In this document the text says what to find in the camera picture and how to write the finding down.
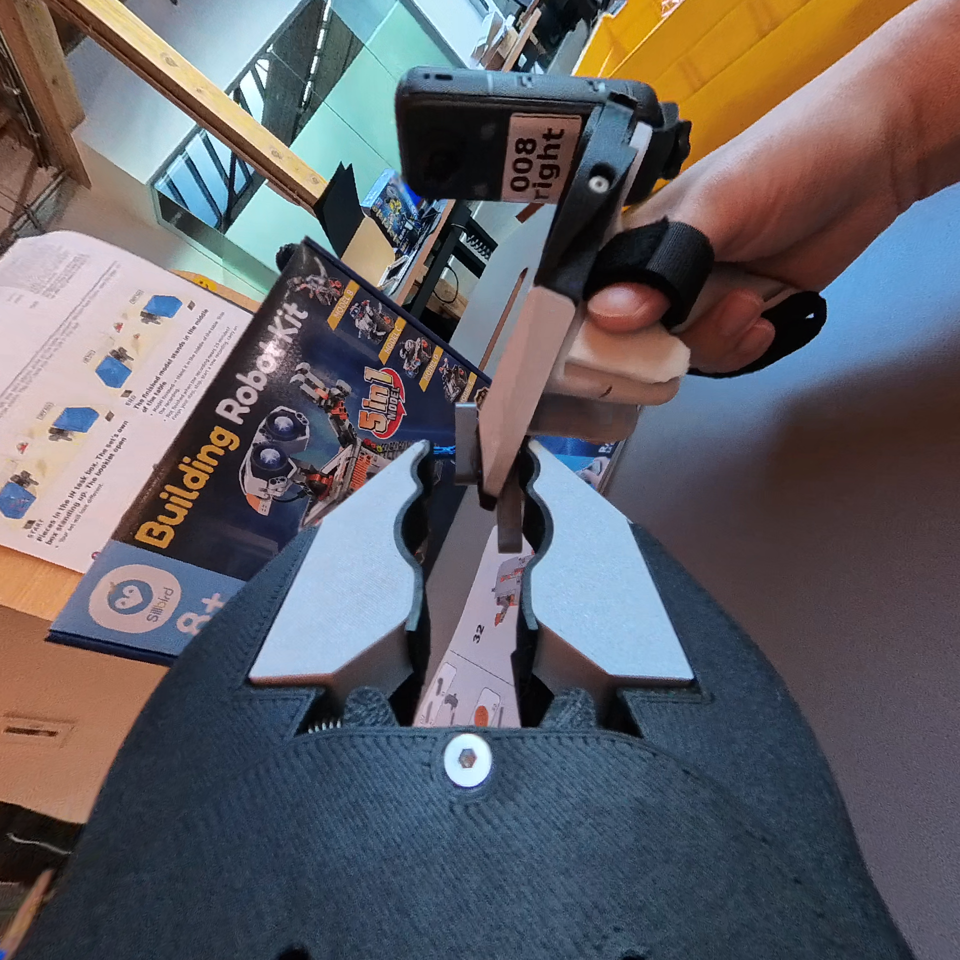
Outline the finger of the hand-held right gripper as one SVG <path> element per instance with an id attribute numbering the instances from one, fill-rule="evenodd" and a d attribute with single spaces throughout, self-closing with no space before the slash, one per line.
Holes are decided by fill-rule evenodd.
<path id="1" fill-rule="evenodd" d="M 506 484 L 576 310 L 546 287 L 526 297 L 478 414 L 482 488 L 490 497 Z"/>
<path id="2" fill-rule="evenodd" d="M 615 443 L 635 430 L 641 408 L 568 394 L 546 394 L 538 402 L 526 434 L 589 443 Z"/>

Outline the black angular board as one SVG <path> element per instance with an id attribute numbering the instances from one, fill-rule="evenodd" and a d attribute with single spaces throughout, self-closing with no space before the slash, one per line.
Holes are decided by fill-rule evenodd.
<path id="1" fill-rule="evenodd" d="M 353 165 L 339 163 L 314 204 L 314 213 L 330 249 L 343 259 L 365 219 L 357 194 Z"/>

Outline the yellow plastic bin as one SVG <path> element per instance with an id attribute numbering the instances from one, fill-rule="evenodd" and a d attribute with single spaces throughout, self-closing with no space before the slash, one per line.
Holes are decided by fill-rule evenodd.
<path id="1" fill-rule="evenodd" d="M 574 72 L 634 79 L 691 123 L 683 169 L 736 137 L 907 1 L 629 1 L 603 14 Z"/>

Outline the grey desk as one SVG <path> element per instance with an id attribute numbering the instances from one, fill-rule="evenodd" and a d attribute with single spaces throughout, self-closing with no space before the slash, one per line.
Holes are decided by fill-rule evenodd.
<path id="1" fill-rule="evenodd" d="M 685 380 L 607 493 L 746 629 L 805 713 L 919 958 L 958 958 L 954 186 L 825 291 L 762 372 Z"/>

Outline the colourful toy box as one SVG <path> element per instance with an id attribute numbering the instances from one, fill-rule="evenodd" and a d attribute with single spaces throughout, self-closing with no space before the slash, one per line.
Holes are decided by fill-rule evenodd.
<path id="1" fill-rule="evenodd" d="M 378 225 L 393 246 L 400 246 L 410 231 L 419 225 L 417 203 L 411 198 L 400 173 L 385 169 L 366 196 L 360 201 L 361 210 Z"/>

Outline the white instruction poster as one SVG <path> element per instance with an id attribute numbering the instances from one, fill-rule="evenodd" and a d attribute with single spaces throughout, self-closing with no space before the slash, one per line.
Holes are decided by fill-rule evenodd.
<path id="1" fill-rule="evenodd" d="M 2 545 L 86 572 L 252 313 L 73 231 L 1 259 Z"/>

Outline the dark grey technic beam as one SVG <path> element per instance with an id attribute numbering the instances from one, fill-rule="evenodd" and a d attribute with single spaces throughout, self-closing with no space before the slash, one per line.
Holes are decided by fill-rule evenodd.
<path id="1" fill-rule="evenodd" d="M 478 407 L 472 402 L 454 406 L 454 482 L 477 486 L 482 481 L 482 453 L 479 442 Z"/>

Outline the person's right hand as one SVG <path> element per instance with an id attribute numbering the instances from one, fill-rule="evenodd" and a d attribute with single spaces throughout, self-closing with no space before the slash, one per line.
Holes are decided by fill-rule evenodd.
<path id="1" fill-rule="evenodd" d="M 959 125 L 954 152 L 902 151 L 868 86 L 874 33 L 631 208 L 625 226 L 685 223 L 718 262 L 798 290 L 827 287 L 902 213 L 959 179 Z"/>

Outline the blue robot kit box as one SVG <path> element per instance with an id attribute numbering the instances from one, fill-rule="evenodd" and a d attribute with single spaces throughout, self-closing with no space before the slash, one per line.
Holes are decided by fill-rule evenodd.
<path id="1" fill-rule="evenodd" d="M 434 446 L 429 577 L 465 489 L 454 407 L 483 371 L 309 239 L 286 265 L 49 642 L 169 666 L 230 598 L 417 441 Z"/>

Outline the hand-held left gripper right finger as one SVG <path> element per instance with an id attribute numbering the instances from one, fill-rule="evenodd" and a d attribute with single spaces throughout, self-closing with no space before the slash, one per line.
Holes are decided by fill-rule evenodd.
<path id="1" fill-rule="evenodd" d="M 601 719 L 617 713 L 621 690 L 695 690 L 631 522 L 538 440 L 518 470 L 533 548 L 515 644 L 521 726 L 538 726 L 567 689 L 584 690 Z"/>

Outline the open instruction booklet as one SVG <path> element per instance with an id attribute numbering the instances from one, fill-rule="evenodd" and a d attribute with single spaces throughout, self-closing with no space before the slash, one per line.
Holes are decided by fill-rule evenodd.
<path id="1" fill-rule="evenodd" d="M 517 634 L 527 541 L 501 553 L 493 530 L 462 615 L 437 669 L 424 686 L 414 726 L 518 728 L 521 719 L 511 656 Z"/>

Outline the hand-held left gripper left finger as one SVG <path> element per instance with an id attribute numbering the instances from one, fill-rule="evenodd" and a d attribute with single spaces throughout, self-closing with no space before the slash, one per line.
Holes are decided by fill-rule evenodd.
<path id="1" fill-rule="evenodd" d="M 258 686 L 361 687 L 413 722 L 430 655 L 425 574 L 432 445 L 420 440 L 318 525 L 250 668 Z"/>

